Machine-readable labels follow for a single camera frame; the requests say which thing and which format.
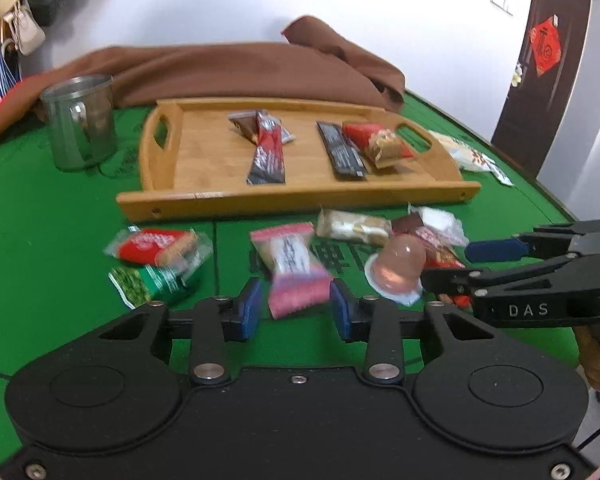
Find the red brown chocolate bar packet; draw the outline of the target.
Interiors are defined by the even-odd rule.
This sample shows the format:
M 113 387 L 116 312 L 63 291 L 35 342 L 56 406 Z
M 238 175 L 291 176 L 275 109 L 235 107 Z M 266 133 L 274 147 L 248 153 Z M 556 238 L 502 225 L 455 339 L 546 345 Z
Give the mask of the red brown chocolate bar packet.
M 418 238 L 425 248 L 425 269 L 464 269 L 464 263 L 454 250 L 445 245 L 433 229 L 424 225 L 418 212 L 392 219 L 390 223 L 394 235 L 408 234 Z

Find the white translucent candy packet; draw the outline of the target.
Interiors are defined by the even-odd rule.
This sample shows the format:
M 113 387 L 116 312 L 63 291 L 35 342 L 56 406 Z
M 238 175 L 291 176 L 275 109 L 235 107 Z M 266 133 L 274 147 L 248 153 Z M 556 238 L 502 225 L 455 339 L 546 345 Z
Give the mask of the white translucent candy packet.
M 449 246 L 466 247 L 469 238 L 465 235 L 462 222 L 452 212 L 427 206 L 408 206 L 410 214 L 418 214 L 422 224 L 435 232 Z

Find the pink cake packet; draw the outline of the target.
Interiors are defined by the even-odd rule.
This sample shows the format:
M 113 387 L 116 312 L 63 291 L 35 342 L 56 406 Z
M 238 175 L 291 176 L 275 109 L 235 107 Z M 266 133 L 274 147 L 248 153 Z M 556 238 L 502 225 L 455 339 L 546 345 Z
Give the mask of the pink cake packet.
M 278 320 L 329 300 L 332 274 L 311 252 L 311 222 L 289 223 L 249 233 L 272 276 L 268 308 Z

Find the red Biscoff biscuit packet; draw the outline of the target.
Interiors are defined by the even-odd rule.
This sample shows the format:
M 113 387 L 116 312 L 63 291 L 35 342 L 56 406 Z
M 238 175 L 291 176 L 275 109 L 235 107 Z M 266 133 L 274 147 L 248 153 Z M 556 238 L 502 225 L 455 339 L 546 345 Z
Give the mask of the red Biscoff biscuit packet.
M 104 253 L 126 263 L 184 273 L 200 266 L 212 247 L 208 237 L 193 229 L 128 226 L 117 232 Z

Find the green pea snack packet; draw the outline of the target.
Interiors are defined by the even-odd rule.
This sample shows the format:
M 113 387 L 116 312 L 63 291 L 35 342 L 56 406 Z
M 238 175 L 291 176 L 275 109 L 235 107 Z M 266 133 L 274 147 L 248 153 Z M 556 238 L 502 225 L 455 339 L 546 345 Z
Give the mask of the green pea snack packet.
M 178 273 L 158 266 L 114 266 L 108 278 L 121 301 L 136 309 L 151 301 L 168 306 L 189 296 L 197 287 L 197 272 Z

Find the red black coffee sachet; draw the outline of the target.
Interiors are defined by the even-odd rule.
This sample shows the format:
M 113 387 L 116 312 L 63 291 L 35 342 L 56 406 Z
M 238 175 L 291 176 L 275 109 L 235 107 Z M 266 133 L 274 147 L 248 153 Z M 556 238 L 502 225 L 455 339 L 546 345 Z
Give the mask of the red black coffee sachet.
M 288 133 L 282 123 L 268 112 L 256 113 L 258 140 L 246 182 L 249 185 L 286 182 L 284 141 Z

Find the red nut snack packet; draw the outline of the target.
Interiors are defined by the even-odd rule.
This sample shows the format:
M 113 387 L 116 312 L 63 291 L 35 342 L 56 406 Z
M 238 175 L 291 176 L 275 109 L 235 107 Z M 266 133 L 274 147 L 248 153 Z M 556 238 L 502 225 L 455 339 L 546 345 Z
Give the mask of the red nut snack packet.
M 377 169 L 415 157 L 412 148 L 393 130 L 373 122 L 344 122 L 342 133 Z

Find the pink jelly cup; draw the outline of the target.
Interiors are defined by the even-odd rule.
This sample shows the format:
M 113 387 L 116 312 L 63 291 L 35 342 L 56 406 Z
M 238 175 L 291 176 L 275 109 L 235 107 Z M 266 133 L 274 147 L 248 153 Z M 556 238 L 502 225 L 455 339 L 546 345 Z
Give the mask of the pink jelly cup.
M 420 274 L 425 263 L 424 245 L 413 235 L 401 234 L 368 258 L 364 273 L 370 287 L 381 297 L 411 307 L 422 296 Z

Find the beige cracker packet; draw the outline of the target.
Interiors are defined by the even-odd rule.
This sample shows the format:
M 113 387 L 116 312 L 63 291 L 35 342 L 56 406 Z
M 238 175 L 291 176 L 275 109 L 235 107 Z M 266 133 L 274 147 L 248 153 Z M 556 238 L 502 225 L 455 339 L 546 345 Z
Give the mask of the beige cracker packet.
M 392 235 L 391 223 L 381 217 L 323 209 L 317 218 L 315 234 L 332 240 L 348 240 L 382 247 Z

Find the white red pastry packet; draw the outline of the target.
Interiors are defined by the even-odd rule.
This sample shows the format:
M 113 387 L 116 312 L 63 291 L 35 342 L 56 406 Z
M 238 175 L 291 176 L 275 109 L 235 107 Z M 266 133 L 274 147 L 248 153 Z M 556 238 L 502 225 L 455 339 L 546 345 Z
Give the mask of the white red pastry packet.
M 445 148 L 460 170 L 471 172 L 490 172 L 492 170 L 490 159 L 464 141 L 432 130 L 430 130 L 430 134 Z

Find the wooden serving tray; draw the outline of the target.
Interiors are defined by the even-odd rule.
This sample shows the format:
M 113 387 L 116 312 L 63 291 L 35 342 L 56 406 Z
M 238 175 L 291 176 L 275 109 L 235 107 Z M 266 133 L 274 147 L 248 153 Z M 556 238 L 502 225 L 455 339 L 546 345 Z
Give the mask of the wooden serving tray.
M 228 119 L 238 110 L 267 110 L 294 135 L 284 147 L 284 183 L 248 184 L 256 148 Z M 319 122 L 376 122 L 393 131 L 407 129 L 429 148 L 362 181 L 341 180 L 332 171 Z M 411 119 L 379 107 L 306 100 L 161 100 L 146 119 L 138 169 L 140 191 L 117 197 L 125 218 L 134 222 L 460 203 L 481 188 L 465 180 L 440 142 Z

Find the dark brown door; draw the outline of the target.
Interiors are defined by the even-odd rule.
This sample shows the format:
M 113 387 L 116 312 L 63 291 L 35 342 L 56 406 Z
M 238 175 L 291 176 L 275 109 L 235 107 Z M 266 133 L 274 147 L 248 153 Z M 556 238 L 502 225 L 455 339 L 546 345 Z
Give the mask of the dark brown door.
M 580 68 L 592 0 L 531 0 L 518 65 L 491 140 L 537 176 L 550 151 Z

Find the black sachet on tray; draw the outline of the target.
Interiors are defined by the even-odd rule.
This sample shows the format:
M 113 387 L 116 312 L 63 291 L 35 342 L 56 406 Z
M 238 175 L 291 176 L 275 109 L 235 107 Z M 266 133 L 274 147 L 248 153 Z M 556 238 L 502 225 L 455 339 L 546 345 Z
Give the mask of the black sachet on tray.
M 341 127 L 331 122 L 317 122 L 332 172 L 338 180 L 364 181 L 366 168 L 358 151 L 343 135 Z

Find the brown cloth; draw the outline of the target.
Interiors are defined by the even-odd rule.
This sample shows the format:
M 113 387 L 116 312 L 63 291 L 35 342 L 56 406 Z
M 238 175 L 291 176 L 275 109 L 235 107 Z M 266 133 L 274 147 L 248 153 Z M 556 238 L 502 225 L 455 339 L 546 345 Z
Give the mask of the brown cloth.
M 106 47 L 29 76 L 0 101 L 0 135 L 35 106 L 53 84 L 77 77 L 112 79 L 114 105 L 164 99 L 300 99 L 381 107 L 403 106 L 405 77 L 396 66 L 305 15 L 283 31 L 282 42 Z

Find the white small handbag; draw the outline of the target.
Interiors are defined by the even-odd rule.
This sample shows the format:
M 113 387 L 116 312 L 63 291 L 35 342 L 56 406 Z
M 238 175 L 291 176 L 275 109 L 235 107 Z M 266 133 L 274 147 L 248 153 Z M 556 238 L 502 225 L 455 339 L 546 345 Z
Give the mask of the white small handbag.
M 44 30 L 25 4 L 17 2 L 4 16 L 4 20 L 12 32 L 12 40 L 15 41 L 17 50 L 22 55 L 30 55 L 38 50 L 46 39 Z

